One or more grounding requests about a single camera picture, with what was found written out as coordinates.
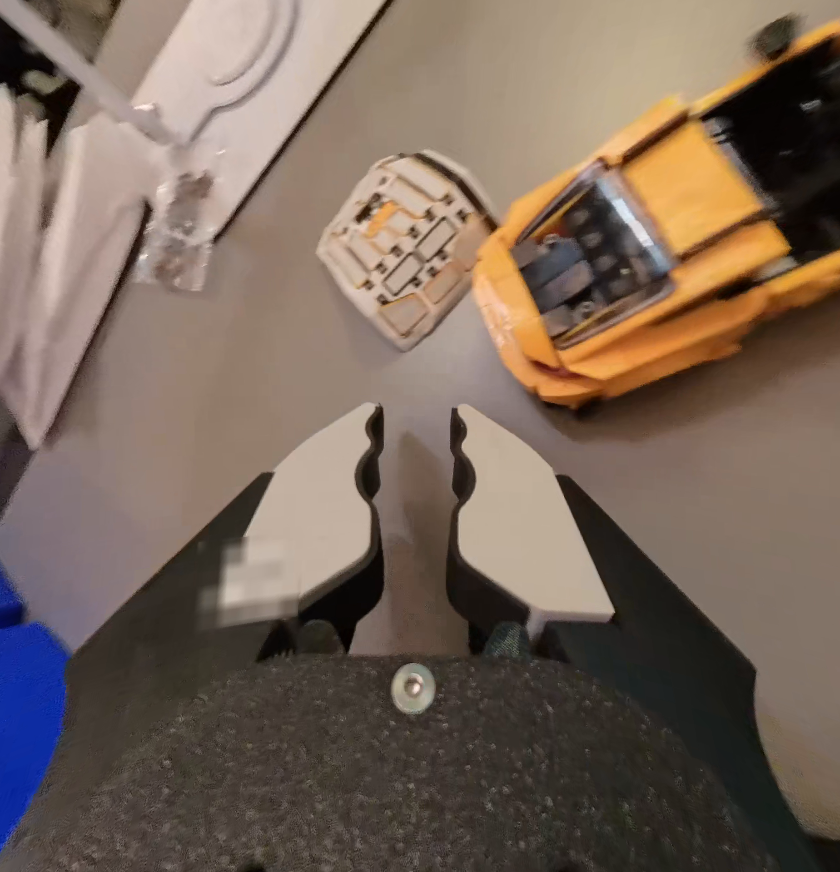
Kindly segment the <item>yellow lego car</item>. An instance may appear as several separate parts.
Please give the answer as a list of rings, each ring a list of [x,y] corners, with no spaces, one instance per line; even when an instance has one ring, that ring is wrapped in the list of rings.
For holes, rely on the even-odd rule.
[[[512,202],[472,294],[502,364],[577,411],[739,352],[840,289],[840,20],[757,32],[757,63],[654,105]]]

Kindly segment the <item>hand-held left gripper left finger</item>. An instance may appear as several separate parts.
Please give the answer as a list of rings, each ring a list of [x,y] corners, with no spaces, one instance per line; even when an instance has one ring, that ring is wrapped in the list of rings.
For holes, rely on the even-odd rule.
[[[343,650],[384,588],[384,411],[365,402],[279,463],[244,533],[244,618],[325,622]]]

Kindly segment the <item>white sticker sheet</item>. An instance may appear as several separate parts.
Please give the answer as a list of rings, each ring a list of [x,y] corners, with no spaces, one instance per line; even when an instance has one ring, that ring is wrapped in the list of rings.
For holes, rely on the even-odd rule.
[[[479,180],[432,149],[372,164],[322,231],[335,285],[400,352],[431,334],[470,289],[498,227]]]

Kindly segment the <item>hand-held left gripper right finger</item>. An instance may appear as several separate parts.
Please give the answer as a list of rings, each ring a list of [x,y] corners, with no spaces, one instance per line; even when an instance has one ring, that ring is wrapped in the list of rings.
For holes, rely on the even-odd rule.
[[[502,624],[530,644],[548,625],[611,623],[615,609],[551,465],[476,408],[450,414],[456,497],[446,561],[447,599],[469,648]]]

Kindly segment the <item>white book stand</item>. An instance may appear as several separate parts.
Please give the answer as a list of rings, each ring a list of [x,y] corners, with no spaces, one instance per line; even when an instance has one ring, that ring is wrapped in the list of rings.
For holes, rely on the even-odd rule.
[[[127,97],[25,2],[0,17],[137,135],[214,177],[204,206],[221,234],[387,2],[189,2]]]

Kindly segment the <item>clear plastic parts bag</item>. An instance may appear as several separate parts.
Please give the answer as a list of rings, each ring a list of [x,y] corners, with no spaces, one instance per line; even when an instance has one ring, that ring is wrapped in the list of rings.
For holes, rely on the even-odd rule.
[[[143,176],[149,212],[133,282],[180,295],[203,292],[217,234],[211,211],[222,161],[223,151],[209,143],[150,148]]]

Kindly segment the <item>blue plastic bin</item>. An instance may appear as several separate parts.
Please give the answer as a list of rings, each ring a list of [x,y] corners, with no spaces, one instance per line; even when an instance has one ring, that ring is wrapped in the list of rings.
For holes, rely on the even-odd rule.
[[[0,565],[0,853],[27,811],[58,744],[69,652]]]

